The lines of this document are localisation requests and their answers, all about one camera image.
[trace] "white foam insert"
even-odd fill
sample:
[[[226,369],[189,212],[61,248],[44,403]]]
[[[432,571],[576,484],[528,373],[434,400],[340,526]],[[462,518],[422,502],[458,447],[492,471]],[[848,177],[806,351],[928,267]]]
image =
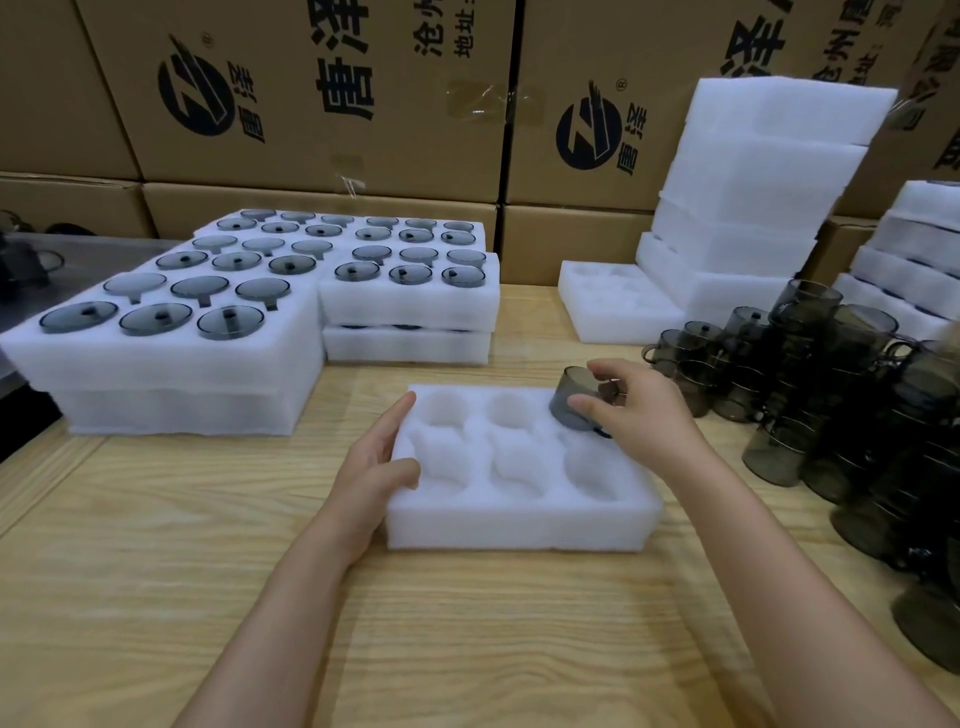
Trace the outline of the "white foam insert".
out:
[[[862,247],[851,274],[890,291],[918,308],[948,319],[960,319],[960,279],[928,265]]]
[[[814,237],[866,147],[697,130],[674,158],[660,197],[706,222]]]
[[[889,214],[960,231],[960,182],[911,180],[900,189]]]
[[[483,331],[324,327],[324,348],[330,361],[486,364],[490,341],[491,335]]]
[[[221,220],[236,219],[240,211],[226,215]],[[446,254],[451,251],[486,251],[486,235],[483,224],[469,221],[437,220],[432,229],[433,239],[428,242],[407,242],[401,239],[403,231],[411,226],[406,224],[409,218],[399,218],[390,229],[389,237],[385,239],[362,238],[363,229],[372,226],[367,217],[340,216],[350,222],[341,228],[342,232],[332,237],[316,238],[306,234],[306,229],[325,224],[321,213],[314,219],[298,224],[296,231],[274,233],[272,225],[287,222],[282,219],[282,211],[277,210],[264,222],[257,222],[248,230],[220,230],[214,221],[196,232],[196,237],[205,235],[229,234],[237,237],[239,243],[227,251],[241,250],[240,245],[245,240],[254,237],[278,237],[283,239],[284,247],[274,251],[274,255],[289,255],[296,251],[290,250],[290,245],[299,240],[326,240],[333,245],[333,250],[324,255],[324,261],[317,266],[317,271],[311,276],[320,286],[320,298],[323,306],[324,324],[354,325],[354,326],[387,326],[391,324],[405,324],[425,328],[461,328],[471,331],[493,331],[496,325],[496,314],[500,304],[500,262],[494,253],[487,253],[487,260],[483,265],[486,282],[479,288],[456,288],[442,280],[442,273],[447,268],[454,267],[454,263],[447,260]],[[451,245],[442,240],[442,235],[450,230],[447,223],[469,222],[473,225],[470,231],[475,241],[469,245]],[[339,265],[354,260],[352,251],[366,245],[383,245],[391,249],[392,254],[384,260],[378,278],[366,281],[337,280],[334,271]],[[432,248],[439,254],[433,262],[433,278],[421,285],[400,285],[394,283],[389,273],[397,266],[413,265],[399,257],[399,252],[408,248]]]
[[[176,389],[63,390],[50,395],[75,435],[290,435],[322,367],[322,356],[312,368],[291,367],[284,389],[269,395]]]
[[[685,321],[706,321],[721,327],[738,306],[769,310],[792,278],[695,271],[651,232],[640,237],[636,262],[684,312]]]
[[[640,551],[662,512],[612,441],[566,429],[551,389],[414,385],[394,459],[420,486],[387,508],[390,548]]]
[[[867,246],[919,260],[945,273],[960,274],[960,232],[887,213],[876,226]]]
[[[746,276],[792,276],[817,244],[813,236],[709,223],[668,200],[660,200],[652,232],[695,270]]]
[[[896,99],[895,88],[782,76],[701,79],[686,125],[796,141],[867,145]]]
[[[188,250],[177,246],[171,252]],[[225,394],[272,394],[283,390],[290,375],[288,363],[304,362],[314,367],[322,359],[317,288],[305,276],[276,276],[265,264],[241,272],[213,269],[209,260],[193,268],[159,271],[155,260],[138,271],[162,273],[167,283],[144,293],[140,304],[112,296],[102,284],[88,288],[64,305],[89,301],[116,303],[119,311],[99,326],[72,333],[44,333],[39,325],[43,314],[28,319],[0,334],[0,348],[41,392],[64,390],[179,389]],[[210,308],[177,298],[170,286],[197,276],[220,276],[229,280],[223,293],[215,294]],[[290,283],[290,294],[277,302],[276,311],[263,303],[237,297],[237,284],[250,279],[281,278]],[[129,336],[119,327],[124,314],[152,303],[185,303],[193,318],[185,325],[155,336]],[[226,305],[244,305],[262,311],[263,327],[255,333],[229,341],[203,338],[197,321],[207,311]]]
[[[165,255],[185,250],[193,247],[186,243]],[[140,303],[111,295],[98,283],[63,305],[115,303],[119,310],[111,319],[81,331],[45,333],[39,326],[45,311],[0,335],[0,349],[34,389],[51,393],[78,434],[289,434],[324,364],[316,283],[273,274],[266,262],[247,271],[219,271],[211,259],[161,271],[154,258],[136,270],[161,273],[167,281],[143,293]],[[211,297],[210,307],[170,292],[174,283],[198,276],[229,281],[225,291]],[[290,284],[275,311],[235,293],[239,283],[261,278]],[[154,303],[186,304],[192,318],[154,336],[122,331],[119,322],[126,313]],[[263,326],[239,339],[203,338],[200,318],[227,305],[261,311]]]
[[[635,265],[565,260],[557,284],[586,344],[649,344],[684,313]]]
[[[950,319],[921,311],[904,299],[848,273],[840,274],[833,288],[843,294],[844,303],[859,303],[886,311],[900,324],[898,333],[918,341],[944,338],[953,323]]]

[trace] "black logo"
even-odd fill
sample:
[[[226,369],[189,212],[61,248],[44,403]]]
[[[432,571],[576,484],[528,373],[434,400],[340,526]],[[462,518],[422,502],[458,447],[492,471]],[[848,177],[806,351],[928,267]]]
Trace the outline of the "black logo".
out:
[[[227,80],[210,63],[194,56],[183,43],[170,36],[176,53],[170,56],[170,65],[182,82],[180,91],[175,88],[175,79],[170,75],[167,62],[160,64],[156,84],[163,105],[184,127],[203,136],[216,136],[230,128],[236,115],[233,93]],[[198,96],[190,93],[186,84]]]
[[[576,118],[574,106],[567,107],[560,117],[557,151],[574,169],[596,169],[612,157],[620,145],[623,134],[620,112],[600,95],[600,89],[593,81],[589,82],[589,96],[580,100],[580,112]]]

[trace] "packing tape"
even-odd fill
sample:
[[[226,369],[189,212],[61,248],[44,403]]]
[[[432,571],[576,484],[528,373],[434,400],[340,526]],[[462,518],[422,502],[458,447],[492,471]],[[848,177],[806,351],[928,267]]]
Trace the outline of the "packing tape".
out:
[[[333,177],[350,197],[362,195],[367,189],[363,181],[366,170],[360,155],[332,154],[330,166],[333,168]]]
[[[506,84],[453,79],[446,85],[446,115],[460,121],[503,124],[507,100]]]
[[[511,118],[519,127],[541,127],[546,117],[546,94],[538,86],[517,86],[511,91]]]

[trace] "light wood tabletop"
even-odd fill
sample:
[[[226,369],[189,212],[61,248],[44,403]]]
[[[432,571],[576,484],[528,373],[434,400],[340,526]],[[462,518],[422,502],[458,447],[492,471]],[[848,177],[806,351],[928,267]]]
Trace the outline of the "light wood tabletop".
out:
[[[555,288],[504,286],[485,368],[334,366],[289,438],[75,438],[0,466],[0,725],[168,726],[323,503],[348,445],[416,382],[556,385],[635,347],[577,342]],[[749,474],[750,435],[699,421],[833,582],[960,711],[900,635],[906,580],[845,545],[804,486]],[[769,704],[675,499],[635,554],[388,552],[347,578],[315,725],[768,726]]]

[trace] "brown cardboard box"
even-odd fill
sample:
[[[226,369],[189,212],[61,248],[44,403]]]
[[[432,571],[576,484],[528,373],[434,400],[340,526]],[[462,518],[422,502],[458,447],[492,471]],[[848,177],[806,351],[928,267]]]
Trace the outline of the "brown cardboard box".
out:
[[[496,201],[516,0],[78,4],[149,182]]]
[[[950,0],[837,212],[881,217],[908,180],[960,181],[960,2]]]
[[[136,180],[73,0],[0,3],[0,169]]]
[[[697,81],[899,87],[943,0],[527,0],[507,202],[654,209]]]
[[[139,182],[0,172],[2,224],[111,237],[156,237]]]
[[[389,215],[470,220],[483,223],[487,246],[496,234],[496,206],[393,197],[350,197],[319,192],[290,192],[243,187],[207,187],[197,184],[144,185],[147,206],[161,238],[185,240],[211,220],[240,207],[299,209],[343,215]]]
[[[565,260],[632,263],[653,219],[642,212],[507,205],[500,280],[557,285]]]
[[[833,285],[837,276],[850,270],[860,246],[870,240],[876,220],[856,217],[831,217],[817,234],[817,245],[806,260],[800,277]]]

